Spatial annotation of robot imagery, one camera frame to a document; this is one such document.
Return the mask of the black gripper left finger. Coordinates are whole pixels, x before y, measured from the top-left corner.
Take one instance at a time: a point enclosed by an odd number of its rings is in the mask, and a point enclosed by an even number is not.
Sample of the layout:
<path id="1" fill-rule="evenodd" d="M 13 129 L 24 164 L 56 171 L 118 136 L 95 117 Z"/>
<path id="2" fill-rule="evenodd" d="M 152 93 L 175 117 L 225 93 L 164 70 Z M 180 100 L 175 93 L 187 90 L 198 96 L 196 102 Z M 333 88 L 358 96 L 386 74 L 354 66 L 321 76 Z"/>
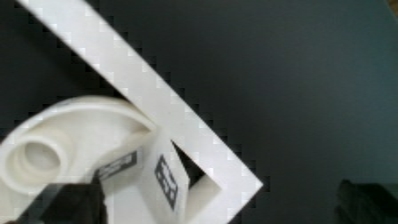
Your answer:
<path id="1" fill-rule="evenodd" d="M 104 186 L 98 179 L 90 183 L 56 183 L 45 188 L 43 224 L 107 224 Z"/>

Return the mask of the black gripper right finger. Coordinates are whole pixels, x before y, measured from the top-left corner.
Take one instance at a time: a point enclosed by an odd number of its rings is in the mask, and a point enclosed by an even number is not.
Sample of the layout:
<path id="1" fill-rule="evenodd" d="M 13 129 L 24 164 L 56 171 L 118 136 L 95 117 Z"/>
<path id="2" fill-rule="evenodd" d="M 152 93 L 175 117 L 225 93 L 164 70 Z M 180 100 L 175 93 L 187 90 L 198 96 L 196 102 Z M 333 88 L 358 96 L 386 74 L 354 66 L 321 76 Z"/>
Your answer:
<path id="1" fill-rule="evenodd" d="M 398 224 L 398 183 L 354 183 L 338 187 L 335 224 Z"/>

